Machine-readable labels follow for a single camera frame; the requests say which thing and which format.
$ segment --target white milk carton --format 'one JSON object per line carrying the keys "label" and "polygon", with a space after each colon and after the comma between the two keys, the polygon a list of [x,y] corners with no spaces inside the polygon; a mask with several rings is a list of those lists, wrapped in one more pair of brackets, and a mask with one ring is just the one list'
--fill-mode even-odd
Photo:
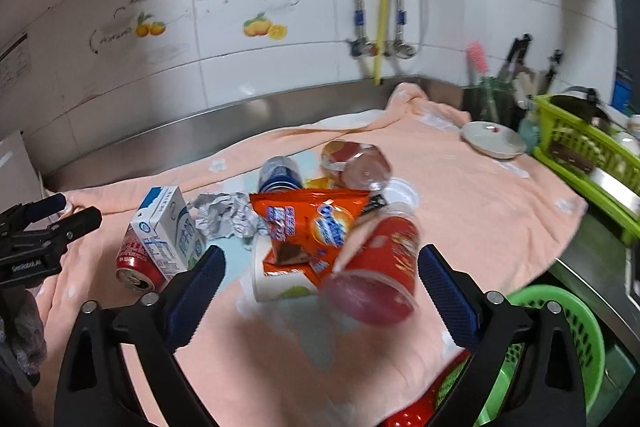
{"label": "white milk carton", "polygon": [[131,219],[131,227],[167,280],[193,268],[204,253],[204,238],[187,211],[179,187],[149,190]]}

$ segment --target red plastic cup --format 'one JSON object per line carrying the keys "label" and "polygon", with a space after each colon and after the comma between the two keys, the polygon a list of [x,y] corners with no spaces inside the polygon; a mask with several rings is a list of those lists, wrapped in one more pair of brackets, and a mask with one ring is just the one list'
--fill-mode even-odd
{"label": "red plastic cup", "polygon": [[321,294],[354,319],[398,324],[415,311],[418,229],[411,214],[390,210],[343,271],[322,281]]}

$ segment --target fruit decal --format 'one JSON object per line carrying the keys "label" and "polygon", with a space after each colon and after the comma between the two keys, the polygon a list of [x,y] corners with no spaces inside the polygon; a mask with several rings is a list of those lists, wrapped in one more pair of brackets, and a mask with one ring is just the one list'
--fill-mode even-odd
{"label": "fruit decal", "polygon": [[166,30],[166,24],[161,21],[152,21],[154,16],[151,13],[140,12],[138,15],[138,25],[136,26],[136,35],[139,37],[146,37],[147,35],[158,36],[162,35]]}
{"label": "fruit decal", "polygon": [[264,12],[260,12],[253,19],[245,21],[242,31],[247,37],[263,37],[267,35],[275,41],[281,41],[287,36],[287,27],[284,24],[274,24],[264,16]]}

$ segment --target snack wrapper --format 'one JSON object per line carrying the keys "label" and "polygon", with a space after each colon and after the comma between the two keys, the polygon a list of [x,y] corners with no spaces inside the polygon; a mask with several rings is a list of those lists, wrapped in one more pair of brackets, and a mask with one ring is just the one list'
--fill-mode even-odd
{"label": "snack wrapper", "polygon": [[369,203],[366,190],[317,190],[251,194],[254,210],[269,223],[272,251],[265,272],[302,270],[318,285],[331,272],[345,238]]}

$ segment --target pink towel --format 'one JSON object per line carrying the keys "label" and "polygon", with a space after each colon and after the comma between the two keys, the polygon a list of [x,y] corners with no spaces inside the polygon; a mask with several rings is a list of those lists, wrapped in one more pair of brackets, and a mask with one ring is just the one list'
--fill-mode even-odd
{"label": "pink towel", "polygon": [[[114,307],[138,297],[116,281],[114,258],[131,214],[155,185],[180,185],[190,199],[276,154],[319,153],[338,138],[375,144],[394,175],[420,192],[416,214],[423,244],[434,243],[453,268],[470,273],[485,291],[508,294],[526,285],[562,253],[586,204],[528,156],[504,163],[479,155],[447,121],[462,126],[468,114],[430,102],[415,84],[401,84],[385,112],[363,128],[278,129],[156,176],[69,192],[74,206],[95,205],[104,220],[97,232],[73,243],[62,273],[46,280],[37,298],[49,347],[34,392],[40,418],[52,418],[60,363],[82,303],[96,299]],[[365,234],[363,227],[350,237],[345,256]],[[242,280],[220,292],[191,344],[176,355],[222,427],[372,427],[419,398],[456,354],[421,286],[418,313],[404,325],[336,331],[334,362],[323,369],[300,347],[300,332],[274,327],[251,307],[249,293]],[[165,425],[133,349],[126,349],[126,358],[149,420]]]}

